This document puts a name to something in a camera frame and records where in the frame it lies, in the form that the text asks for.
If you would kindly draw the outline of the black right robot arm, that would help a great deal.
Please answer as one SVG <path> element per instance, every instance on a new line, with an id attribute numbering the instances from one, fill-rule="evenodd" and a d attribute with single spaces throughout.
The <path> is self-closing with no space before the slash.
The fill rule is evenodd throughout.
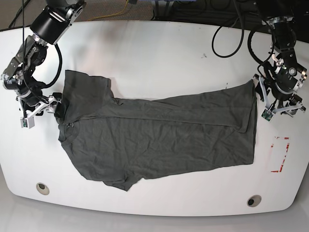
<path id="1" fill-rule="evenodd" d="M 23 38 L 17 54 L 1 75 L 3 86 L 17 94 L 23 112 L 22 122 L 27 126 L 30 118 L 42 116 L 43 112 L 54 113 L 59 100 L 55 95 L 44 96 L 43 89 L 53 86 L 62 69 L 62 54 L 57 42 L 72 26 L 86 6 L 83 0 L 48 0 L 43 11 L 32 22 L 32 35 Z M 46 59 L 48 45 L 57 51 L 59 65 L 53 80 L 46 84 L 33 77 L 37 66 Z"/>

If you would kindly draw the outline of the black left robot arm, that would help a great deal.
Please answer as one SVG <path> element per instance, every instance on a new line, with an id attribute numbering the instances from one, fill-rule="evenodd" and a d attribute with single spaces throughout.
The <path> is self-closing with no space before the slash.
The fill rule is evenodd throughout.
<path id="1" fill-rule="evenodd" d="M 295 54 L 296 34 L 291 27 L 294 4 L 291 0 L 255 1 L 262 23 L 250 31 L 248 50 L 263 72 L 255 75 L 258 85 L 255 91 L 265 103 L 262 118 L 271 121 L 275 114 L 294 116 L 298 110 L 306 111 L 297 91 L 307 78 L 307 69 L 297 62 Z M 267 27 L 271 33 L 271 51 L 266 60 L 260 60 L 252 49 L 256 31 Z"/>

